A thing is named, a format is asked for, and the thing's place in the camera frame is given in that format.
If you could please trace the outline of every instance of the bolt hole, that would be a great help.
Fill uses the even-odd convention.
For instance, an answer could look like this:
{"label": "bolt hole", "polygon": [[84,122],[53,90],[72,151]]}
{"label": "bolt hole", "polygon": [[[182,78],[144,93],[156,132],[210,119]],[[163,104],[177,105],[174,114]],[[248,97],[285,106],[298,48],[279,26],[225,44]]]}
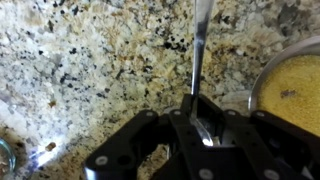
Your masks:
{"label": "bolt hole", "polygon": [[123,155],[123,156],[120,156],[118,158],[118,163],[120,165],[127,165],[131,162],[131,157],[130,156],[127,156],[127,155]]}

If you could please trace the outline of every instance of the granite countertop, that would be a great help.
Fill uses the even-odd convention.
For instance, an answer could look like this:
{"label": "granite countertop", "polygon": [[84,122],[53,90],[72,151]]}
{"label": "granite countertop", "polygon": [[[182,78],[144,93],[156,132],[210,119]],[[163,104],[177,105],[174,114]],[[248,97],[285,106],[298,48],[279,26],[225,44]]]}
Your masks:
{"label": "granite countertop", "polygon": [[[215,1],[201,93],[247,115],[262,67],[319,35],[318,19],[316,0]],[[190,92],[193,1],[4,0],[0,20],[0,137],[18,159],[7,179],[84,179],[85,157],[135,113]]]}

